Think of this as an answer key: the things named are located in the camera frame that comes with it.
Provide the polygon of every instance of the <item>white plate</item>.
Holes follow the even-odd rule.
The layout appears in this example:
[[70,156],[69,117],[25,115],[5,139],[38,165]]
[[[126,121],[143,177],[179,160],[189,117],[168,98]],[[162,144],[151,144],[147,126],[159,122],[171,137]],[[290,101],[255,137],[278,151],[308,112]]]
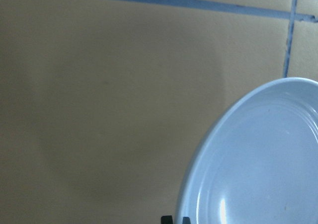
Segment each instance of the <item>white plate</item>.
[[250,92],[210,129],[187,171],[176,223],[318,224],[318,83]]

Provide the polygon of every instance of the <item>tiled floor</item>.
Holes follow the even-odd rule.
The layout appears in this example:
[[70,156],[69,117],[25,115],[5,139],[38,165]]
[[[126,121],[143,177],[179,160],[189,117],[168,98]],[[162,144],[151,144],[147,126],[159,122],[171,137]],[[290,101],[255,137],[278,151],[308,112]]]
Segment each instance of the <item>tiled floor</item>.
[[0,0],[0,223],[159,223],[230,104],[318,79],[292,0],[137,1]]

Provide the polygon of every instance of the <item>plate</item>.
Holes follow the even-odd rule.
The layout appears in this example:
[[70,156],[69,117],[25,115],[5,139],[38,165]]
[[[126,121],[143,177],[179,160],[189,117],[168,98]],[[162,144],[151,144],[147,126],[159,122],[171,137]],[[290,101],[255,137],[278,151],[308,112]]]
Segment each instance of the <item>plate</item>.
[[207,132],[185,175],[176,223],[318,224],[318,83],[269,82]]

